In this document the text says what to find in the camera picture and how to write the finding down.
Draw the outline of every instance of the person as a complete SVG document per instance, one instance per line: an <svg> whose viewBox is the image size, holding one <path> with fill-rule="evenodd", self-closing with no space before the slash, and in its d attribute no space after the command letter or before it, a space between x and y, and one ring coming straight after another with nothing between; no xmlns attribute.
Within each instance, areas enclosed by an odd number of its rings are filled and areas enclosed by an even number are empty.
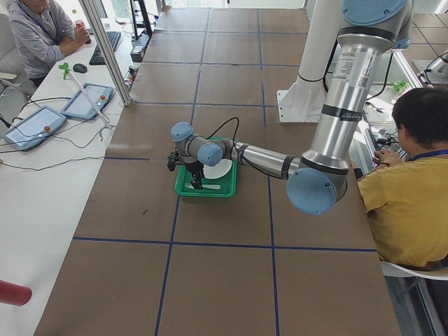
<svg viewBox="0 0 448 336"><path fill-rule="evenodd" d="M6 7L20 61L35 86L57 61L89 40L85 28L75 28L54 0L9 0Z"/></svg>
<svg viewBox="0 0 448 336"><path fill-rule="evenodd" d="M448 91L410 90L392 117L411 160L378 150L376 168L358 180L379 257L417 270L448 266Z"/></svg>

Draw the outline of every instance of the blue lanyard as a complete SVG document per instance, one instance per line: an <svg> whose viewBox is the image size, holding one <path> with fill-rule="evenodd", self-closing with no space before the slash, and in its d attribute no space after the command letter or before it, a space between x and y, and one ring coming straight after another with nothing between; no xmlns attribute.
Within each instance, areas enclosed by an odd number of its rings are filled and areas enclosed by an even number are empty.
<svg viewBox="0 0 448 336"><path fill-rule="evenodd" d="M35 23L36 25L38 25L38 26L45 32L45 34L48 35L48 37L49 37L50 39L53 40L53 43L54 43L55 45L57 45L58 42L57 42L53 37L51 37L51 35L50 35L50 33L47 31L47 29L45 29L45 28L42 26L42 24L41 24L38 20L36 20L36 19L33 18L30 14L27 13L27 11L25 10L25 8L23 8L23 6L22 6L22 4L21 4L21 0L17 1L17 4L18 4L19 7L22 9L23 13L25 13L25 14L27 15L28 18L30 18L31 20L33 20L34 23Z"/></svg>
<svg viewBox="0 0 448 336"><path fill-rule="evenodd" d="M415 161L415 160L418 160L421 158L429 158L431 156L436 156L436 155L444 155L444 154L448 154L448 149L441 149L441 150L435 150L433 152L418 154L418 155L415 155L415 157L413 157L411 159L411 161Z"/></svg>

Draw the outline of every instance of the green object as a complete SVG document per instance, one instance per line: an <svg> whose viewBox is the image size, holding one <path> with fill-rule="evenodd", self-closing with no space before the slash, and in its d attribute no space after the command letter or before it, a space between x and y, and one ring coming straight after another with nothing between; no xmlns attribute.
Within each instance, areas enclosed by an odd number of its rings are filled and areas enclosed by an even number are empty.
<svg viewBox="0 0 448 336"><path fill-rule="evenodd" d="M59 69L64 70L64 75L62 77L65 79L70 71L69 64L67 62L61 64L59 65Z"/></svg>
<svg viewBox="0 0 448 336"><path fill-rule="evenodd" d="M237 167L237 163L232 162L232 168L226 175L213 180L203 178L202 185L204 189L194 189L190 184L192 180L191 173L185 166L178 166L174 189L180 196L229 198L235 195L237 191ZM220 188L206 188L206 185L218 185Z"/></svg>
<svg viewBox="0 0 448 336"><path fill-rule="evenodd" d="M391 86L395 91L400 91L401 89L407 87L407 83L403 80L399 80L396 82L391 82Z"/></svg>

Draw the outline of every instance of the hand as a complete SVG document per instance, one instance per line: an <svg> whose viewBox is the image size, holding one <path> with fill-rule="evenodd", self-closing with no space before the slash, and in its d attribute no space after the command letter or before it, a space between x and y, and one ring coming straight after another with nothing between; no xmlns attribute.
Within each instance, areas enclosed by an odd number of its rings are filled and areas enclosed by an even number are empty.
<svg viewBox="0 0 448 336"><path fill-rule="evenodd" d="M87 41L90 40L89 33L85 30L85 27L75 28L75 42L80 46L84 46Z"/></svg>
<svg viewBox="0 0 448 336"><path fill-rule="evenodd" d="M389 165L393 166L400 162L403 162L403 159L400 159L400 156L397 152L394 152L391 149L381 149L373 153L375 156L372 158L373 162L379 165L380 162L389 163Z"/></svg>

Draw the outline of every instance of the white chair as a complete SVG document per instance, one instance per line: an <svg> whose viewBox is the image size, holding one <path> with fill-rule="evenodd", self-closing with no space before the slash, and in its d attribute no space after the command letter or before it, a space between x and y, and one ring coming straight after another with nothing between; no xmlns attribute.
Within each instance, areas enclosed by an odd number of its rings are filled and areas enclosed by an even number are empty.
<svg viewBox="0 0 448 336"><path fill-rule="evenodd" d="M381 269L386 277L409 278L419 277L432 280L448 281L448 267L436 269L434 271L416 271L407 269L392 262L381 261Z"/></svg>
<svg viewBox="0 0 448 336"><path fill-rule="evenodd" d="M5 120L0 122L0 134L3 134L8 129L7 124L33 95L36 86L28 79L19 60L6 14L0 14L0 32L0 119Z"/></svg>

